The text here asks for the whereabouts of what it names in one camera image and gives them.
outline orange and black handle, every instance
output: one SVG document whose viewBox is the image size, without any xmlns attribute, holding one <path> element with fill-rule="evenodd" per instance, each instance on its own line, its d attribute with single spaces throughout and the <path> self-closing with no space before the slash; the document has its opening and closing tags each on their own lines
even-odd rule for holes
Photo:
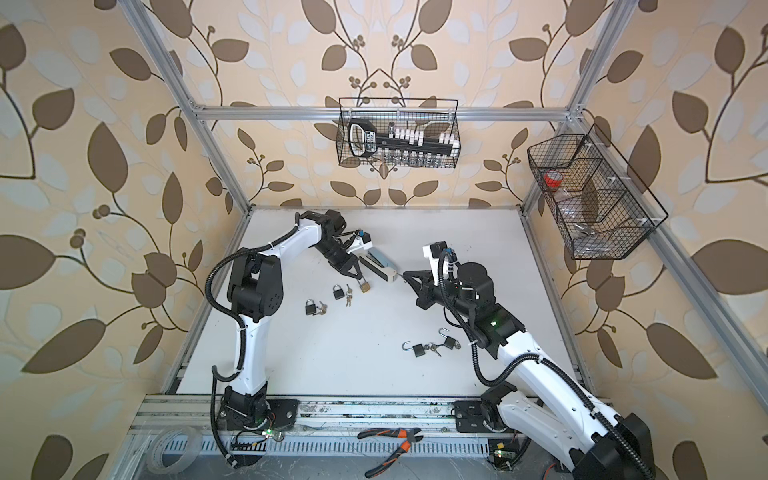
<svg viewBox="0 0 768 480">
<path fill-rule="evenodd" d="M 408 430 L 405 429 L 370 429 L 357 434 L 357 438 L 367 439 L 368 437 L 393 437 L 394 439 L 404 439 L 408 437 Z"/>
<path fill-rule="evenodd" d="M 408 450 L 411 449 L 411 442 L 408 440 L 405 440 L 398 448 L 395 450 L 394 453 L 392 453 L 388 459 L 384 461 L 381 465 L 375 468 L 371 468 L 369 471 L 365 473 L 366 478 L 373 478 L 377 475 L 381 475 L 382 473 L 386 472 L 386 470 L 392 466 L 393 463 L 395 463 L 395 460 L 400 458 L 400 455 L 403 453 L 406 453 Z"/>
</svg>

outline wire basket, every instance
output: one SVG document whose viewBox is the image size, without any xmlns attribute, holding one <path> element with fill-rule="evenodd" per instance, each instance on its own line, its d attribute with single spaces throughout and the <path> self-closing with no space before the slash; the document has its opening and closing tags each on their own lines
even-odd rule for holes
<svg viewBox="0 0 768 480">
<path fill-rule="evenodd" d="M 455 168 L 462 145 L 458 100 L 339 99 L 336 153 L 342 167 L 370 164 Z"/>
<path fill-rule="evenodd" d="M 669 216 L 634 173 L 619 174 L 601 153 L 606 136 L 562 134 L 528 149 L 528 163 L 574 260 L 621 260 Z M 648 212 L 630 192 L 634 182 L 662 214 Z"/>
</svg>

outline white tabletop surface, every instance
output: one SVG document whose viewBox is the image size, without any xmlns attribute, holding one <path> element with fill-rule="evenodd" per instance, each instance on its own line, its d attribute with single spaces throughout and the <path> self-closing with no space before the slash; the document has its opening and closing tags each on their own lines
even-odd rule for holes
<svg viewBox="0 0 768 480">
<path fill-rule="evenodd" d="M 398 271 L 427 270 L 422 246 L 445 240 L 460 262 L 478 262 L 493 279 L 496 300 L 531 332 L 566 372 L 571 361 L 554 319 L 544 285 L 516 210 L 341 210 L 347 229 L 369 232 L 373 244 Z M 291 210 L 256 210 L 241 246 L 258 247 L 293 226 Z M 459 328 L 445 324 L 438 305 L 422 310 L 416 295 L 398 277 L 386 283 L 362 267 L 371 284 L 362 293 L 354 279 L 341 276 L 314 248 L 283 264 L 283 304 L 272 318 L 266 370 L 271 395 L 325 396 L 477 396 L 486 388 L 475 377 L 471 350 Z M 354 290 L 352 306 L 335 300 L 334 284 Z M 322 300 L 324 316 L 306 316 L 307 299 Z M 218 301 L 229 306 L 224 289 Z M 441 343 L 438 329 L 448 327 L 460 350 L 441 348 L 416 358 L 401 345 Z M 236 323 L 213 311 L 194 350 L 178 393 L 209 393 L 210 367 L 231 372 Z M 486 378 L 505 367 L 479 352 Z M 515 378 L 512 382 L 525 389 Z"/>
</svg>

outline clear tape roll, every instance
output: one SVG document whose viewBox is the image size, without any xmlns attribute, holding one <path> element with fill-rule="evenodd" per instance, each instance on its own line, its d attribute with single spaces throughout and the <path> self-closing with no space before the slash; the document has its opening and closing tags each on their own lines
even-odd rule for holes
<svg viewBox="0 0 768 480">
<path fill-rule="evenodd" d="M 177 436 L 187 436 L 187 446 L 184 453 L 172 465 L 163 465 L 163 452 Z M 170 474 L 182 472 L 186 467 L 192 465 L 194 459 L 200 454 L 203 448 L 203 436 L 199 431 L 190 426 L 169 427 L 160 432 L 147 450 L 147 470 L 154 474 Z"/>
</svg>

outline wallpaper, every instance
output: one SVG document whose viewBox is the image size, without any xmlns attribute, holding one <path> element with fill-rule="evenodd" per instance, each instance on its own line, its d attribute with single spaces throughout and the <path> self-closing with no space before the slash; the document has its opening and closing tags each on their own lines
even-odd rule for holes
<svg viewBox="0 0 768 480">
<path fill-rule="evenodd" d="M 533 176 L 525 149 L 547 122 L 460 124 L 456 168 L 339 165 L 336 124 L 219 121 L 214 133 L 252 204 L 284 207 L 490 207 L 522 204 Z M 212 194 L 220 183 L 211 178 Z"/>
<path fill-rule="evenodd" d="M 670 212 L 669 226 L 768 349 L 768 3 L 641 2 L 586 118 Z"/>
<path fill-rule="evenodd" d="M 0 2 L 4 478 L 106 476 L 239 220 L 114 3 Z"/>
<path fill-rule="evenodd" d="M 607 0 L 147 0 L 197 103 L 563 107 Z"/>
<path fill-rule="evenodd" d="M 534 232 L 596 393 L 646 422 L 657 478 L 762 478 L 768 417 L 653 248 L 574 261 L 542 213 Z"/>
</svg>

